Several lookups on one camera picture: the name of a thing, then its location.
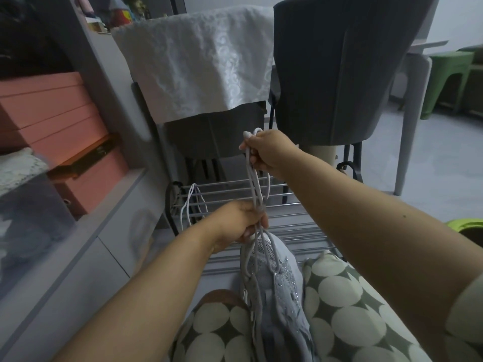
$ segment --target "green stool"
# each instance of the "green stool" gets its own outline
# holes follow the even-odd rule
[[[473,62],[473,52],[449,52],[444,54],[434,54],[431,57],[433,62],[429,82],[427,84],[426,95],[421,112],[421,119],[428,119],[433,112],[436,101],[441,90],[443,90],[446,80],[453,74],[461,74],[461,82],[458,88],[453,113],[459,111],[465,85]]]

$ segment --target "polka dot fabric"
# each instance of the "polka dot fabric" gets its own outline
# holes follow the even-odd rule
[[[186,318],[170,351],[172,362],[254,362],[250,314],[244,308],[210,302]]]
[[[321,361],[430,360],[384,298],[332,252],[305,261],[302,273],[303,308]]]

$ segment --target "sneaker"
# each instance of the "sneaker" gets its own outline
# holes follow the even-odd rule
[[[302,273],[278,237],[268,231],[262,235],[240,250],[257,359],[312,362],[315,348],[302,309]]]

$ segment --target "white shoelace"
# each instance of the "white shoelace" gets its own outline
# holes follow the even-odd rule
[[[253,134],[256,135],[258,132],[261,132],[261,131],[263,131],[263,129],[256,128],[255,131],[253,131]],[[265,205],[264,201],[269,199],[269,196],[270,196],[270,174],[267,172],[267,196],[264,199],[263,195],[262,195],[262,189],[260,188],[260,181],[258,179],[258,173],[253,168],[252,164],[250,163],[250,148],[249,147],[246,148],[245,159],[246,159],[246,171],[247,171],[247,174],[248,174],[248,182],[250,183],[250,189],[252,190],[253,206],[254,206],[254,208],[262,209]],[[275,268],[272,266],[272,264],[270,262],[269,252],[268,252],[267,244],[265,243],[265,240],[263,238],[263,234],[266,234],[267,237],[270,240],[270,243],[271,243],[271,246],[272,246],[272,249],[273,249],[273,255],[275,257],[275,264],[276,264]],[[281,265],[280,265],[280,260],[278,258],[277,249],[275,247],[275,241],[272,238],[271,233],[269,233],[267,230],[265,230],[262,227],[262,224],[261,224],[260,221],[255,225],[255,238],[250,245],[249,254],[251,254],[253,252],[255,247],[258,248],[257,245],[258,245],[259,241],[262,242],[263,252],[265,253],[265,258],[267,260],[267,265],[268,265],[270,272],[279,273],[280,269],[281,269]],[[247,256],[246,260],[245,260],[245,264],[242,264],[242,266],[244,267],[244,272],[247,275],[249,274],[248,273],[249,260],[250,260],[250,256]],[[257,271],[258,271],[258,249],[255,251],[255,273]]]
[[[188,191],[188,197],[186,197],[186,202],[184,202],[184,205],[183,207],[181,207],[181,211],[180,211],[180,225],[181,225],[181,231],[183,231],[183,212],[184,212],[184,209],[186,208],[186,216],[188,218],[188,224],[191,226],[191,220],[189,218],[189,201],[191,199],[191,196],[193,195],[193,192],[195,194],[199,194],[199,197],[201,198],[201,200],[203,201],[203,203],[205,203],[205,199],[203,198],[202,196],[202,193],[201,191],[199,190],[198,186],[196,183],[193,183],[191,184],[191,187],[189,188],[189,191]],[[201,208],[199,207],[199,204],[198,204],[198,211],[201,213],[202,210]],[[208,206],[205,205],[205,213],[208,213]]]

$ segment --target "white towel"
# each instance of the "white towel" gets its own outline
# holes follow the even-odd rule
[[[273,8],[242,6],[112,31],[153,120],[175,121],[267,100]]]

